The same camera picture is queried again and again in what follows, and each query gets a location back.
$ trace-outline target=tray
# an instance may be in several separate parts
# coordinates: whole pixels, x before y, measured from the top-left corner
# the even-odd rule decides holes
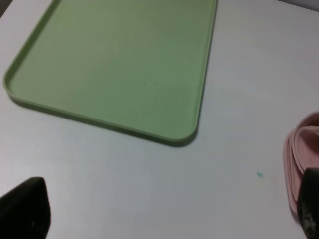
[[[53,0],[7,70],[18,104],[167,142],[195,134],[216,0]]]

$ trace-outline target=tray rim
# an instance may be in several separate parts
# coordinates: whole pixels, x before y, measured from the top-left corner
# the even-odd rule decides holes
[[[49,4],[49,6],[46,8],[44,11],[44,14],[40,17],[40,20],[38,23],[35,25],[33,30],[31,31],[29,37],[25,41],[25,43],[22,45],[20,50],[18,51],[17,55],[14,57],[12,63],[9,65],[8,69],[5,71],[2,79],[2,85],[9,95],[9,97],[18,105],[29,108],[29,109],[34,109],[40,112],[44,113],[49,113],[51,115],[56,115],[56,116],[62,116],[64,118],[76,120],[76,121],[81,121],[85,122],[91,125],[95,126],[100,126],[104,127],[107,129],[111,129],[113,131],[118,131],[122,133],[126,133],[132,136],[137,136],[141,138],[145,138],[151,141],[157,141],[163,144],[169,144],[172,146],[185,146],[191,143],[197,135],[198,131],[198,125],[199,125],[199,118],[200,118],[200,112],[201,112],[201,105],[203,101],[203,95],[204,95],[204,90],[205,90],[205,81],[207,77],[207,69],[209,65],[209,56],[210,56],[210,49],[211,49],[211,44],[212,44],[212,38],[214,34],[214,25],[216,21],[216,13],[217,13],[217,7],[218,7],[218,0],[212,0],[214,1],[213,4],[213,13],[211,16],[210,24],[209,24],[209,35],[206,39],[206,47],[207,50],[205,51],[205,55],[203,57],[203,69],[202,73],[200,75],[200,83],[198,89],[201,89],[199,93],[199,103],[196,103],[196,109],[197,110],[196,114],[194,114],[194,119],[193,125],[191,130],[189,131],[186,136],[180,137],[180,138],[173,138],[173,137],[165,137],[162,135],[157,135],[153,134],[150,132],[138,130],[136,128],[130,128],[121,124],[116,124],[116,123],[111,123],[107,122],[104,120],[96,119],[96,118],[91,118],[85,115],[73,113],[70,111],[65,111],[59,108],[55,107],[50,107],[44,104],[40,104],[37,102],[25,100],[21,97],[16,96],[9,87],[10,80],[12,80],[12,77],[15,75],[16,70],[20,67],[21,63],[24,61],[26,55],[30,51],[30,49],[33,47],[34,43],[36,42],[38,36],[41,34],[42,30],[45,28],[45,25],[48,23],[50,18],[52,17],[54,11],[57,9],[58,5],[62,2],[62,0],[52,0],[52,2]]]

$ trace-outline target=white table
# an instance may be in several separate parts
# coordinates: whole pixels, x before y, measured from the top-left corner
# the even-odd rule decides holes
[[[1,76],[49,4],[14,0],[1,18]],[[1,87],[0,195],[43,176],[48,239],[302,239],[282,148],[318,107],[319,13],[220,0],[192,144],[174,148],[25,109]]]

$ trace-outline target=pink object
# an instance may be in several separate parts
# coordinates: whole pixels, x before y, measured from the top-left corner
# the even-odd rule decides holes
[[[305,117],[291,131],[284,145],[284,169],[288,200],[297,215],[301,178],[306,168],[319,168],[319,112]]]

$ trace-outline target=white surface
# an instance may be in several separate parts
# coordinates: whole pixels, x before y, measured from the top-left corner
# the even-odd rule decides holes
[[[4,14],[0,75],[49,3]],[[282,147],[319,106],[318,23],[276,0],[220,0],[199,134],[183,148],[22,108],[1,87],[0,195],[45,177],[48,239],[305,238]]]

